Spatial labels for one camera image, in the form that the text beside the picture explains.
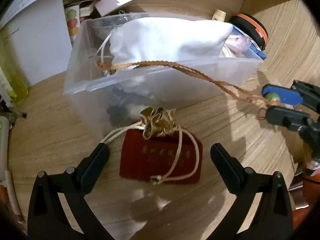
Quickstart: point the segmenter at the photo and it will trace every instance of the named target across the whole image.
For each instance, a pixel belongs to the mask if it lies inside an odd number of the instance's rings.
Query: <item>black and orange case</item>
[[[231,17],[229,22],[249,35],[261,50],[266,48],[268,32],[256,18],[246,13],[237,13]]]

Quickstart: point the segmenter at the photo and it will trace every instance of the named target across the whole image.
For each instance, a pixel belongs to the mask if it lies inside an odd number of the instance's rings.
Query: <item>green bead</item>
[[[280,97],[277,93],[271,92],[266,94],[266,100],[268,101],[280,101]]]

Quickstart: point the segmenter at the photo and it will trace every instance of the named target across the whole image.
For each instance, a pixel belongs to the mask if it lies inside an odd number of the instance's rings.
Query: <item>brown braided cord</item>
[[[169,61],[142,61],[142,62],[137,62],[137,63],[127,63],[127,64],[110,66],[110,65],[108,65],[106,63],[98,61],[97,64],[98,64],[99,68],[104,69],[104,70],[118,70],[118,69],[124,69],[124,68],[128,68],[130,66],[135,66],[135,65],[136,65],[135,68],[142,68],[142,67],[148,67],[148,66],[167,66],[167,67],[174,68],[174,69],[176,69],[176,70],[178,70],[178,71],[180,71],[180,72],[182,72],[182,73],[184,73],[184,74],[186,74],[188,76],[199,78],[199,79],[203,79],[203,80],[207,80],[207,81],[215,84],[222,91],[226,92],[227,94],[229,94],[230,96],[232,96],[233,98],[235,98],[237,100],[241,100],[241,101],[252,103],[252,104],[261,104],[261,103],[263,103],[265,105],[275,105],[276,104],[275,102],[269,102],[268,100],[266,100],[262,96],[254,95],[251,92],[242,89],[241,87],[238,87],[236,85],[230,84],[230,83],[225,82],[225,81],[214,80],[214,79],[210,78],[209,76],[207,76],[206,74],[203,74],[199,70],[196,70],[194,68],[181,65],[181,64],[176,63],[176,62],[169,62]],[[239,92],[247,95],[247,97],[246,98],[241,98],[241,97],[237,96],[235,93],[233,93],[232,91],[230,91],[229,89],[225,88],[225,86],[234,87]]]

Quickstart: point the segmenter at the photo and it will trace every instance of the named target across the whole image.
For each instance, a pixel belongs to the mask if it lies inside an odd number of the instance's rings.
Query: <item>yellow liquid bottle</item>
[[[5,46],[3,33],[0,35],[0,85],[6,90],[14,105],[19,105],[28,97],[29,91],[22,75],[18,71],[18,65],[13,58],[13,51]]]

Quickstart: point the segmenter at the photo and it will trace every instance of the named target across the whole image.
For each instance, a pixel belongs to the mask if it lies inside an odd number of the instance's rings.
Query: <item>metal screw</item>
[[[76,169],[75,169],[74,167],[69,167],[69,168],[66,169],[66,172],[67,172],[68,174],[71,174],[71,173],[73,173],[75,170],[76,170]]]
[[[279,172],[279,171],[276,171],[276,172],[275,172],[275,175],[276,175],[278,178],[281,178],[281,177],[282,177],[282,173]]]
[[[42,178],[43,176],[44,176],[44,171],[39,171],[38,177],[39,177],[39,178]]]
[[[253,168],[251,168],[251,167],[246,167],[246,168],[244,169],[244,171],[245,171],[246,173],[248,173],[248,174],[252,174],[252,173],[253,173]]]

